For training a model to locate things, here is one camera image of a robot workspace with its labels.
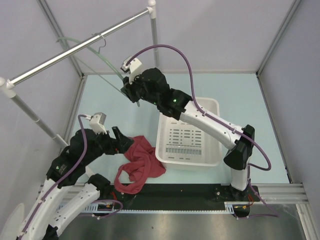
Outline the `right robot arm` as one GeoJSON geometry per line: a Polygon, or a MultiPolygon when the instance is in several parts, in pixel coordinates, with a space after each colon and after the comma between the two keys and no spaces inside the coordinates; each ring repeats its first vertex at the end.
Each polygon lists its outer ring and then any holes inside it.
{"type": "Polygon", "coordinates": [[[156,106],[164,116],[190,124],[214,137],[227,148],[223,159],[230,167],[230,194],[242,201],[249,194],[248,161],[253,152],[255,129],[233,125],[199,105],[194,96],[171,88],[158,68],[144,71],[124,70],[121,92],[136,103],[139,100],[156,106]]]}

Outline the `red tank top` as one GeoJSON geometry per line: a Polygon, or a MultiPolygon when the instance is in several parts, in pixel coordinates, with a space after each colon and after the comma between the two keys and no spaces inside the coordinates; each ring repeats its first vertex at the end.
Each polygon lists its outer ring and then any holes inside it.
{"type": "Polygon", "coordinates": [[[137,194],[145,185],[148,178],[158,178],[166,173],[166,168],[156,158],[156,148],[143,136],[133,138],[134,143],[124,154],[129,161],[119,167],[114,180],[114,187],[124,194],[137,194]],[[128,174],[129,185],[120,182],[122,172],[128,174]]]}

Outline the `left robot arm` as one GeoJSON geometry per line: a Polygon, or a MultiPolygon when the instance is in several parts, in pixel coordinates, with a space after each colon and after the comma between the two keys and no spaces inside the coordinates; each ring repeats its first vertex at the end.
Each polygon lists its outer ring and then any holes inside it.
{"type": "Polygon", "coordinates": [[[56,157],[46,173],[43,188],[25,220],[21,223],[18,240],[56,240],[66,227],[87,205],[110,196],[110,181],[96,173],[89,177],[83,189],[64,210],[57,208],[86,167],[102,155],[125,154],[134,140],[112,127],[115,137],[105,129],[94,131],[81,128],[56,157]]]}

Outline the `mint green plastic hanger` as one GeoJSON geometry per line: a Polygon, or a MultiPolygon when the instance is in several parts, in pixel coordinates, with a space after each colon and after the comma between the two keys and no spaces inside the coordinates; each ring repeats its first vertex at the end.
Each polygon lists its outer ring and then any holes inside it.
{"type": "MultiPolygon", "coordinates": [[[[63,46],[62,48],[64,50],[69,49],[70,47],[67,46],[67,44],[69,42],[73,42],[73,43],[77,43],[79,44],[81,41],[77,40],[75,38],[71,38],[71,37],[58,37],[56,40],[58,43],[62,43],[65,44],[65,46],[63,46]]],[[[124,76],[113,66],[113,64],[106,58],[104,57],[98,50],[93,49],[90,46],[86,47],[90,52],[92,52],[94,55],[96,55],[100,60],[102,60],[114,73],[115,75],[121,80],[124,80],[124,76]]],[[[98,75],[101,79],[103,79],[106,83],[108,83],[111,87],[113,87],[115,90],[117,90],[120,94],[124,95],[126,97],[126,95],[121,92],[121,90],[119,88],[117,88],[114,84],[112,84],[111,82],[109,82],[105,77],[102,76],[102,74],[98,73],[97,71],[95,71],[92,67],[90,67],[88,64],[86,64],[84,61],[82,61],[79,57],[75,56],[75,59],[80,61],[84,66],[86,66],[87,68],[89,68],[94,74],[98,75]]]]}

